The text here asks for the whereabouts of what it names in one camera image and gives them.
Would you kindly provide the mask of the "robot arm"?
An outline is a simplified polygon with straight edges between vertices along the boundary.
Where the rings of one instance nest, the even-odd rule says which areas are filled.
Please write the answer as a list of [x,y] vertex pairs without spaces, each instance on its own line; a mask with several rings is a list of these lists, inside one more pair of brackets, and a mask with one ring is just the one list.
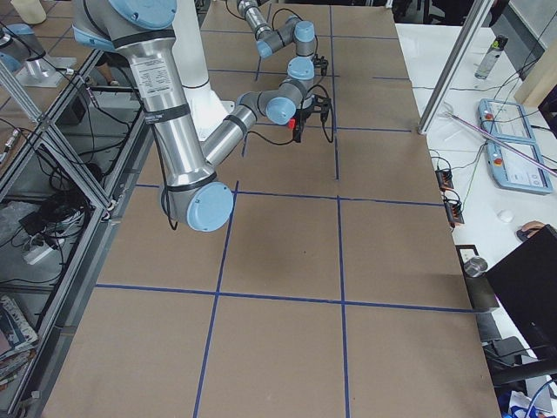
[[171,225],[212,232],[234,206],[217,167],[260,118],[286,125],[311,103],[317,38],[313,23],[291,16],[273,29],[255,1],[237,4],[258,54],[288,45],[296,55],[285,80],[269,91],[247,92],[225,108],[211,89],[192,1],[76,1],[75,39],[123,56],[134,77],[144,120],[156,139],[163,182],[160,205]]
[[258,1],[236,2],[239,17],[247,22],[256,40],[258,54],[262,59],[271,57],[290,44],[295,45],[296,57],[306,58],[324,77],[328,71],[328,60],[318,54],[319,40],[313,22],[300,17],[291,10],[285,22],[274,29],[263,16]]

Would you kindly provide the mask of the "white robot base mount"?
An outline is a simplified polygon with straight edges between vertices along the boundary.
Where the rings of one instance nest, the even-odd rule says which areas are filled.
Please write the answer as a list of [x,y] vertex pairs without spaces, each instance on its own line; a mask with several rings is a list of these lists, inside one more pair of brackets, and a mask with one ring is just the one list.
[[198,16],[192,0],[177,0],[172,26],[176,35],[172,54],[198,138],[205,141],[232,112],[234,103],[221,100],[211,87]]

